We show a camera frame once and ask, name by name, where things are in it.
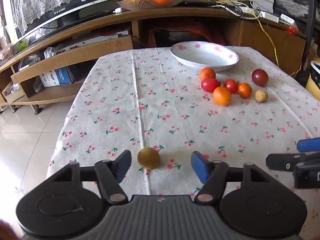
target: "cardboard box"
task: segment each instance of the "cardboard box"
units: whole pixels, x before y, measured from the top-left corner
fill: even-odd
[[[75,79],[68,67],[62,67],[39,75],[44,87],[71,84]]]

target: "yellow container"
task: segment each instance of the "yellow container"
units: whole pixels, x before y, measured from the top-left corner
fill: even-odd
[[[319,63],[311,61],[311,67],[320,75],[320,70],[318,68]],[[318,87],[318,85],[312,80],[311,75],[308,78],[306,90],[308,90],[311,93],[311,95],[313,95],[316,99],[320,101],[320,87]]]

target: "floral pattern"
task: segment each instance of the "floral pattern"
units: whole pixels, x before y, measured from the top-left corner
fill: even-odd
[[[251,73],[262,68],[269,75],[266,103],[256,103],[253,96],[243,100],[235,94],[228,107],[218,106],[210,100],[212,94],[199,87],[198,70],[179,63],[168,48],[101,57],[68,113],[47,175],[70,160],[92,166],[99,160],[115,160],[128,149],[132,165],[121,187],[129,198],[148,193],[193,198],[202,187],[191,168],[193,151],[201,152],[209,161],[222,160],[231,166],[252,162],[305,201],[308,216],[300,236],[305,240],[317,237],[320,194],[295,189],[292,174],[269,171],[265,158],[270,153],[297,153],[297,141],[320,137],[316,123],[320,103],[254,49],[232,50],[238,54],[239,63],[218,72],[217,79],[246,80],[255,92],[261,88],[251,81]],[[143,147],[159,152],[160,168],[141,168],[137,154]],[[92,182],[84,183],[84,187],[98,192]],[[238,187],[240,183],[231,183],[227,188]]]

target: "screw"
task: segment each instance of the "screw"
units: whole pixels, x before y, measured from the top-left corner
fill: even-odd
[[[125,200],[125,195],[120,194],[120,193],[112,194],[110,196],[110,200],[113,202],[121,202],[121,201]]]
[[[209,194],[201,194],[198,196],[198,200],[201,202],[209,202],[213,200],[213,197]]]

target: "floor tile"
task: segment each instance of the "floor tile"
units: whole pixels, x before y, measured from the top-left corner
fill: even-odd
[[[13,224],[18,194],[40,133],[0,134],[0,219]]]
[[[0,115],[1,133],[42,132],[49,121],[56,104],[44,106],[41,113],[35,115],[31,106],[21,106],[14,114],[9,107]]]
[[[45,180],[59,132],[42,133],[24,175],[19,199]]]
[[[60,132],[73,101],[61,102],[56,105],[44,132]]]

